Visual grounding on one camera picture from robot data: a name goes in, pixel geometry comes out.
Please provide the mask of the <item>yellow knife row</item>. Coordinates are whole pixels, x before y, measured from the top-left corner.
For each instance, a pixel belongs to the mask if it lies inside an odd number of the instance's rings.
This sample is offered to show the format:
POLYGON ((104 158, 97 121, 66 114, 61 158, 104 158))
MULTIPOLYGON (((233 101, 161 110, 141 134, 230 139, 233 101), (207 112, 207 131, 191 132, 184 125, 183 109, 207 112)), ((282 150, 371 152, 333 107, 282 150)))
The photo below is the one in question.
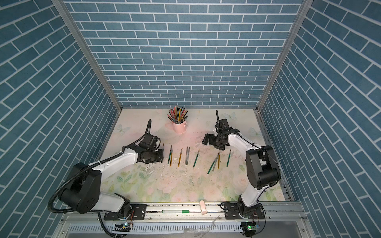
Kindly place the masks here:
POLYGON ((181 150, 180 150, 180 155, 179 155, 179 159, 178 159, 178 167, 180 166, 180 163, 181 163, 182 153, 183 153, 183 148, 181 148, 181 150))
POLYGON ((172 160, 173 160, 173 148, 171 147, 171 151, 170 151, 170 166, 172 166, 172 160))

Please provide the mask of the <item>silver carving knife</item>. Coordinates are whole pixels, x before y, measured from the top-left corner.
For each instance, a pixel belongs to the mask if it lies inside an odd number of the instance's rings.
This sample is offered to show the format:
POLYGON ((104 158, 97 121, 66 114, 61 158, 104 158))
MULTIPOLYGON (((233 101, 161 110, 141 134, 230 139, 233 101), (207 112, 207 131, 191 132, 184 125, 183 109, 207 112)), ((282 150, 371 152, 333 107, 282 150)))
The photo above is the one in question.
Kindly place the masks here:
POLYGON ((217 155, 216 158, 213 161, 212 171, 214 171, 214 169, 215 169, 215 167, 216 167, 216 165, 218 163, 218 158, 219 158, 219 155, 217 155))

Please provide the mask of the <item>dark green carving knife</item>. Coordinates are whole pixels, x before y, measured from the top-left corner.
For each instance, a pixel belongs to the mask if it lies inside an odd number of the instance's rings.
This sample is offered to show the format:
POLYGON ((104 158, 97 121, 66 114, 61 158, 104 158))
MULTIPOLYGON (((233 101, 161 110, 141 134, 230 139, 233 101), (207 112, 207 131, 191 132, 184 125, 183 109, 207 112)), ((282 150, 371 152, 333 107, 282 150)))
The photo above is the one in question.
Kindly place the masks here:
POLYGON ((209 173, 214 169, 214 167, 215 167, 215 163, 216 163, 216 160, 214 160, 214 161, 212 162, 212 164, 211 164, 211 166, 210 166, 210 168, 209 168, 207 174, 209 174, 209 173))

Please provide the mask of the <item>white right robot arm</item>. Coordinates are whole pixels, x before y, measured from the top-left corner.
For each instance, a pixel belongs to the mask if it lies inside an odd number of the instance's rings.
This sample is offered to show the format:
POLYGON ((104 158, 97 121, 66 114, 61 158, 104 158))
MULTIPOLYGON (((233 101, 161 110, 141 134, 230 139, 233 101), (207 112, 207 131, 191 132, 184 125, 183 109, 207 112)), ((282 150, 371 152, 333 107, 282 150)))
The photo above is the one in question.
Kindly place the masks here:
POLYGON ((217 119, 214 134, 206 134, 202 144, 212 145, 219 150, 231 146, 246 156, 249 185, 239 196, 237 206, 240 213, 248 213, 259 205, 260 196, 266 189, 275 186, 281 179, 280 166, 271 146, 260 146, 244 137, 238 129, 232 128, 227 119, 217 119))

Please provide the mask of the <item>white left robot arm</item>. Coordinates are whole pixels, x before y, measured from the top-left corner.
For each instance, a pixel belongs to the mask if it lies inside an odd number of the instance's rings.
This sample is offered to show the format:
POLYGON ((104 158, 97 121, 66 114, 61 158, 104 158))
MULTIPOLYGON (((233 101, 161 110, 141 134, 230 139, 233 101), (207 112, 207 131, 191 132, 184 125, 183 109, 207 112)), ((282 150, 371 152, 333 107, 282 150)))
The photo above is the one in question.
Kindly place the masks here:
POLYGON ((55 192, 56 197, 70 207, 64 212, 80 214, 93 211, 116 213, 120 219, 132 214, 130 200, 120 194, 101 191, 102 182, 116 172, 136 163, 158 163, 163 160, 160 139, 146 133, 139 141, 124 146, 118 154, 86 165, 76 164, 65 183, 55 192))

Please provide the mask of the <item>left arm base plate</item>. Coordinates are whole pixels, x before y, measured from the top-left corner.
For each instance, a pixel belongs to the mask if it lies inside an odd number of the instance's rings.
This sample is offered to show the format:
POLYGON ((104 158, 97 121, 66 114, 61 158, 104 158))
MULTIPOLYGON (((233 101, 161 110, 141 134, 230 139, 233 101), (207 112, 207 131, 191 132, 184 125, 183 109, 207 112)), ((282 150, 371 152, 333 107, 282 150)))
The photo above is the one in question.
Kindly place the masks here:
POLYGON ((130 204, 124 206, 119 212, 106 211, 104 220, 119 221, 119 220, 144 220, 146 213, 146 204, 130 204))

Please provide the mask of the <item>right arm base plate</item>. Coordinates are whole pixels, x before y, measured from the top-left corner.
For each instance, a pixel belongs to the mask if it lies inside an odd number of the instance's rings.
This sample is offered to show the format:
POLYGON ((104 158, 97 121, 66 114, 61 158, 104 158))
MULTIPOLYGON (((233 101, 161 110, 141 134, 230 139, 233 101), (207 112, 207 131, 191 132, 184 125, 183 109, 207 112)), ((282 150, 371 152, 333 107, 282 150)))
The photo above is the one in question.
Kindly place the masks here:
POLYGON ((253 219, 260 220, 264 219, 265 210, 264 208, 257 204, 252 207, 246 207, 243 203, 231 203, 231 202, 221 202, 220 208, 224 211, 225 219, 253 219))

